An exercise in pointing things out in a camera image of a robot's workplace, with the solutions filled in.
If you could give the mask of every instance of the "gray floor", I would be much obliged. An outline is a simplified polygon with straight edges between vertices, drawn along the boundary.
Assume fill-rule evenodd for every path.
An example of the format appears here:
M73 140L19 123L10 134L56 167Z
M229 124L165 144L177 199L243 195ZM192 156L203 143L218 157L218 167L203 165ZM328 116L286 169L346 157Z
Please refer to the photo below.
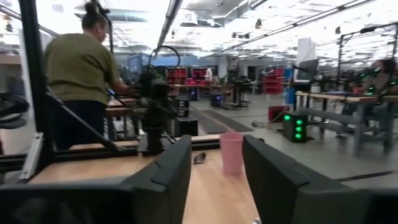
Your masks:
M252 102L248 109L216 111L250 127L254 120L266 122L268 107L279 106L282 103L280 97L249 95L248 98ZM198 110L210 109L210 104L206 100L191 102L191 105ZM334 103L331 103L328 109L332 110L334 105ZM369 143L364 146L361 157L357 158L353 155L353 142L350 138L346 138L344 141L336 138L334 133L326 132L325 137L321 140L317 133L317 129L311 129L309 135L316 140L311 140L305 144L291 143L279 133L266 128L255 129L245 134L263 138L266 143L276 149L331 178L398 170L396 147L389 156L383 156L381 144ZM32 122L20 129L0 130L0 137L6 154L26 151L32 142L33 135L34 125ZM345 184L352 187L398 187L398 174L345 182Z

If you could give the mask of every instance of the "pink cup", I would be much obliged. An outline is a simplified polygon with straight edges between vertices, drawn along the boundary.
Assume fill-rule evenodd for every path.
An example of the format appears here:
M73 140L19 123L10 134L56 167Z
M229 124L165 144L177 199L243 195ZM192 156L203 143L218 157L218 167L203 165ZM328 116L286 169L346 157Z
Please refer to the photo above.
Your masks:
M243 134L224 133L220 134L221 156L223 158L223 170L227 175L242 174Z

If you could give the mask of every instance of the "hair bun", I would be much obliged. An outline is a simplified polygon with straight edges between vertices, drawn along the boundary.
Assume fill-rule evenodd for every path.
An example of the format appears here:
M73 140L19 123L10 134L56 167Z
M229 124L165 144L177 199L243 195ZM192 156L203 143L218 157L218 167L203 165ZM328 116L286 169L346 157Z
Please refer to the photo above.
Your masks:
M86 9L87 14L95 14L95 13L97 13L95 5L93 3L91 3L91 2L88 2L88 3L85 4L85 9Z

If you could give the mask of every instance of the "ceiling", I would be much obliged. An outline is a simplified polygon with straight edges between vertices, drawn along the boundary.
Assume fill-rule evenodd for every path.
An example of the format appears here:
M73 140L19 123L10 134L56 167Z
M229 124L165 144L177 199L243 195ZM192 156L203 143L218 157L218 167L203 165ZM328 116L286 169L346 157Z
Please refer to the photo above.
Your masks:
M116 53L150 53L156 48L169 1L99 1L103 7L111 10L109 17L113 20ZM351 1L353 0L184 0L164 44L175 47L181 54L193 54L198 57L215 55L239 57L241 60L254 57L294 60L298 39L311 37L317 43L316 51L321 63L336 65L336 43L340 35L367 26L397 21L397 1L374 0L316 22L285 31L282 29L283 32L279 33L275 30ZM39 23L42 26L59 34L81 32L80 18L84 14L85 1L36 2ZM0 0L0 3L19 12L17 0ZM261 21L261 27L256 27L258 20ZM17 30L21 28L21 23L15 19L0 19L0 27L5 27L7 23L11 23L14 29L0 30L0 42L4 42L10 48L17 48ZM338 27L341 34L336 34ZM390 55L394 33L393 27L386 27L373 33L352 36L349 41L345 40L343 61L362 66L365 65L363 61Z

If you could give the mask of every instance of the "floor mat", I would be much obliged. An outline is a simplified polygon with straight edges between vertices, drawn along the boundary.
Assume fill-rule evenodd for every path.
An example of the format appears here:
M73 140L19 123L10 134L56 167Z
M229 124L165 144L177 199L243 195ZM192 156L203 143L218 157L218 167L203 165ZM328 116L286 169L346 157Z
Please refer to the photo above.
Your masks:
M227 118L215 111L212 110L203 110L202 113L205 113L207 116L218 120L219 122L225 124L226 126L230 127L231 129L235 130L236 132L246 132L246 131L254 131L253 129L234 121L231 118Z
M207 133L207 134L221 134L227 132L227 129L222 125L216 123L210 118L207 118L201 112L196 110L190 110L189 116L198 120L200 127Z

